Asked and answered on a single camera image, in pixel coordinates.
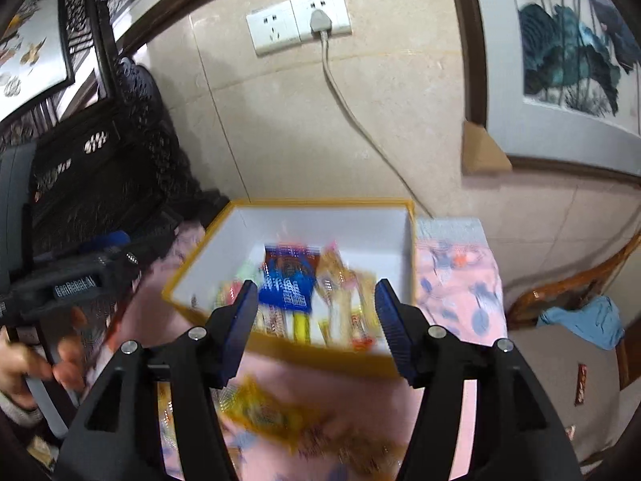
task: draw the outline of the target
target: chair seat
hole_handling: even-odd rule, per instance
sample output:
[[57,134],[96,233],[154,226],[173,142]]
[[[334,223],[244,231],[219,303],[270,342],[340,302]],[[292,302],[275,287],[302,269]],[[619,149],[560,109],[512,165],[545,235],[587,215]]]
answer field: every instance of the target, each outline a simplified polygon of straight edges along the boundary
[[[602,450],[619,408],[616,352],[605,351],[560,325],[512,331],[510,338],[541,382],[563,425],[576,425],[572,444],[578,461]],[[587,366],[585,402],[574,406],[578,364]]]

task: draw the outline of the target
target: carved dark wood furniture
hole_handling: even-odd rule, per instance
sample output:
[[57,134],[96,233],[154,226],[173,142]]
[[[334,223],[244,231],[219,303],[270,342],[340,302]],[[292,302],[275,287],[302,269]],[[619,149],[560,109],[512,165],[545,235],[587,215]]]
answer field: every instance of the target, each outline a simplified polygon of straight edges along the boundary
[[95,49],[98,100],[68,118],[60,90],[0,123],[0,152],[35,141],[33,252],[59,251],[105,232],[131,236],[208,222],[228,202],[202,192],[151,74],[116,50],[105,2],[60,0],[71,66]]

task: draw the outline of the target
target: metal bolt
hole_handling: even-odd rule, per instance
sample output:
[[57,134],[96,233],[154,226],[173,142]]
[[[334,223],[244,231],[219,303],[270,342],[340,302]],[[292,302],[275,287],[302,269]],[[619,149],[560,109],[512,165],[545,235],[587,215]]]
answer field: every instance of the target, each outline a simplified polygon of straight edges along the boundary
[[496,346],[504,353],[509,353],[512,349],[514,349],[514,344],[509,338],[501,338],[498,342],[496,342]]
[[204,337],[207,336],[207,329],[204,327],[192,327],[189,329],[189,332],[187,335],[192,339],[192,340],[202,340]]
[[123,345],[121,345],[121,351],[126,355],[130,355],[135,352],[136,349],[138,349],[138,344],[133,340],[127,340]]
[[436,339],[441,339],[445,338],[447,335],[447,331],[445,330],[444,327],[441,326],[430,326],[429,329],[427,330],[428,335],[430,335],[432,338]]

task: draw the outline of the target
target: electrical outlet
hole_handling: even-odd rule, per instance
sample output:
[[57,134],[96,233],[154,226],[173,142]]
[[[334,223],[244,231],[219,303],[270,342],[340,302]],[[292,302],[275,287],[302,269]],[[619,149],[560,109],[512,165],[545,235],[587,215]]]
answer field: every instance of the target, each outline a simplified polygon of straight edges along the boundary
[[289,1],[248,14],[247,24],[259,56],[300,43],[296,18]]
[[310,27],[312,12],[316,9],[324,10],[331,20],[331,33],[351,34],[352,26],[349,23],[349,14],[345,0],[289,0],[294,9],[296,25],[301,41],[312,41],[314,34]]

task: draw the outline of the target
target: wooden armrest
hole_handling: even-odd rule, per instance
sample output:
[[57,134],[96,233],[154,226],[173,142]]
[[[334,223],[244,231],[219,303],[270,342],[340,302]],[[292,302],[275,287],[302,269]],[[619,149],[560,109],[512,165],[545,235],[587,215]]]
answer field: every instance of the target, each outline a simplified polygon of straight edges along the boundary
[[598,266],[560,282],[545,284],[524,293],[518,297],[507,313],[508,329],[534,326],[536,319],[547,307],[543,302],[554,300],[561,294],[586,287],[587,291],[582,295],[583,300],[591,295],[599,294],[612,273],[627,260],[632,252],[639,247],[639,244],[641,244],[641,230],[637,231],[616,255]]

